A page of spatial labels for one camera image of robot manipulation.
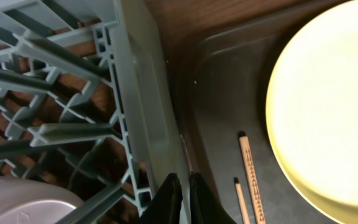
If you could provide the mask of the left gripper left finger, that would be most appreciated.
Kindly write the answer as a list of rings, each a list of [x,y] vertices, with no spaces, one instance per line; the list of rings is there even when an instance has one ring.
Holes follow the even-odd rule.
[[[139,223],[179,224],[182,200],[180,180],[175,173],[170,173],[139,218]]]

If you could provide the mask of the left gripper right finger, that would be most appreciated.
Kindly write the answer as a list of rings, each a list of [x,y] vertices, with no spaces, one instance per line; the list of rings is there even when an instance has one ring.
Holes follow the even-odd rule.
[[[189,182],[192,224],[236,224],[200,173],[192,172]]]

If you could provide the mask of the wooden chopstick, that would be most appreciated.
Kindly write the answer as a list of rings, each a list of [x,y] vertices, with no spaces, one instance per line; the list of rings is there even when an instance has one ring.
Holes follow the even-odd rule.
[[[254,162],[252,158],[249,138],[244,131],[238,134],[239,145],[241,147],[242,158],[246,170],[248,189],[254,209],[254,217],[256,224],[266,224],[264,209],[260,196],[259,186],[257,183]]]
[[[241,187],[241,184],[237,177],[234,178],[234,183],[235,183],[235,188],[236,188],[236,193],[237,193],[237,199],[238,199],[240,210],[241,210],[242,221],[244,224],[250,224],[250,219],[249,219],[249,215],[247,212],[246,201],[244,200],[244,194],[242,192],[242,187]]]

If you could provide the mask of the yellow round plate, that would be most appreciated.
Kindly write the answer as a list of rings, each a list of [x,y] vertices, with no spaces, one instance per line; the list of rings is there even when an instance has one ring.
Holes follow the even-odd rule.
[[[358,0],[290,39],[270,76],[265,117],[296,191],[330,219],[358,223]]]

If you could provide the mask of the white bowl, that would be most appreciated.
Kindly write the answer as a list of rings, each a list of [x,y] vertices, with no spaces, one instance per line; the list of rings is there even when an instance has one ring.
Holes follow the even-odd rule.
[[[56,185],[0,177],[0,223],[56,223],[82,204],[79,196]]]

